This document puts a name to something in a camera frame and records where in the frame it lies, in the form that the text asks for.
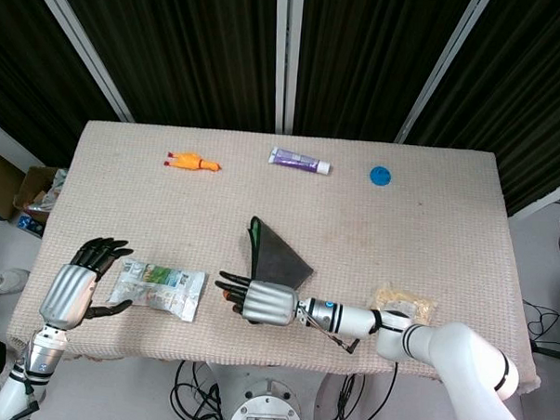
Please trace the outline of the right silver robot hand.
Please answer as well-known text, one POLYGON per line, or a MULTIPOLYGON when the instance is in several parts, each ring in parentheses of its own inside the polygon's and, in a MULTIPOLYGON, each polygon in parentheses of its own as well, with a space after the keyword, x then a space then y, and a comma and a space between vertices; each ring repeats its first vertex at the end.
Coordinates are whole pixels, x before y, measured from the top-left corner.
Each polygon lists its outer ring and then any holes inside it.
POLYGON ((290 325, 296 317, 299 294, 290 286, 253 280, 223 270, 214 285, 232 310, 250 324, 290 325))

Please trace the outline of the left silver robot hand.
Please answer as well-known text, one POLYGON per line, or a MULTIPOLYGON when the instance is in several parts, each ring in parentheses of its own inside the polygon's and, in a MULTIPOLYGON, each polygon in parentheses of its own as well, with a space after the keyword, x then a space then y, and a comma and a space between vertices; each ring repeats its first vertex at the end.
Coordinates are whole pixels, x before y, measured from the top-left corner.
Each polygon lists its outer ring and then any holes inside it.
POLYGON ((94 238, 82 245, 58 272, 39 314, 46 325, 69 331, 83 320, 114 316, 130 308, 131 299, 109 307, 92 306, 92 296, 104 274, 119 258, 130 255, 128 241, 94 238))

